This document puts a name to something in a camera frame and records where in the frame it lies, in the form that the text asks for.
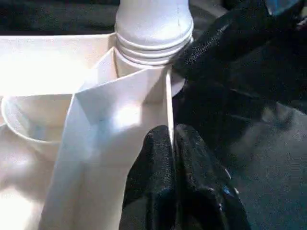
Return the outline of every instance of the white divider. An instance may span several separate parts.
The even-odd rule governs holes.
[[[75,93],[115,34],[1,36],[0,95]]]
[[[168,125],[172,137],[166,71],[140,70],[73,96],[40,230],[118,229],[126,177],[145,135]]]

